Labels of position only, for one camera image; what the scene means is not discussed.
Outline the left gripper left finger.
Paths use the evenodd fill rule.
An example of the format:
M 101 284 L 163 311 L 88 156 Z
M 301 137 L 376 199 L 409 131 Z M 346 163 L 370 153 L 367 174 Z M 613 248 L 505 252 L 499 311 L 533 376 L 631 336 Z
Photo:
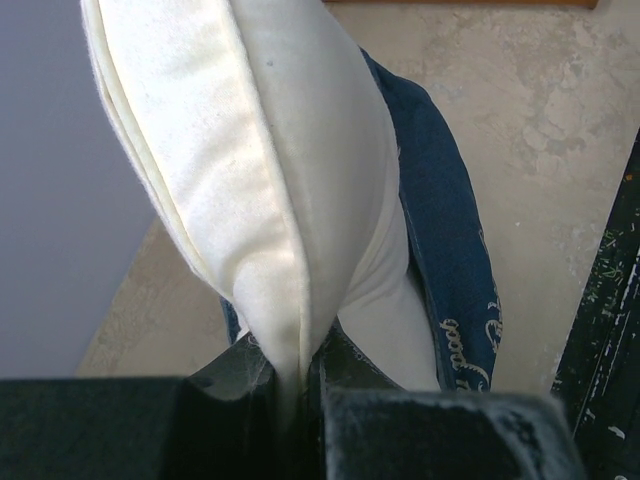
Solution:
M 189 377 L 4 380 L 4 479 L 256 479 L 278 471 L 274 370 L 249 338 Z

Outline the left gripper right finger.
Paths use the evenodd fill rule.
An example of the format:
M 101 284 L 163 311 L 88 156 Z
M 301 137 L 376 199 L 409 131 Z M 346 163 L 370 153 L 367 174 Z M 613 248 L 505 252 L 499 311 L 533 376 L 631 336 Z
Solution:
M 310 368 L 322 479 L 584 479 L 551 398 L 418 392 L 384 375 L 334 323 Z

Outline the white pillow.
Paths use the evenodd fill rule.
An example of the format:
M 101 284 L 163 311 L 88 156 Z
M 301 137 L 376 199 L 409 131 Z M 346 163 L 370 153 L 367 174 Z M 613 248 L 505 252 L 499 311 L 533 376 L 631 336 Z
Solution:
M 194 273 L 291 407 L 340 322 L 398 385 L 435 391 L 399 150 L 358 45 L 319 1 L 85 1 L 111 124 Z

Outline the blue fish-print pillowcase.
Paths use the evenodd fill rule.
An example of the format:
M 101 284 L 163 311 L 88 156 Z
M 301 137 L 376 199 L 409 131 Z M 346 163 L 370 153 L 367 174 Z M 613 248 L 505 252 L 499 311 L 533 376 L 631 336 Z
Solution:
M 408 388 L 486 391 L 502 319 L 454 137 L 428 93 L 355 46 L 248 55 L 318 346 L 339 319 Z

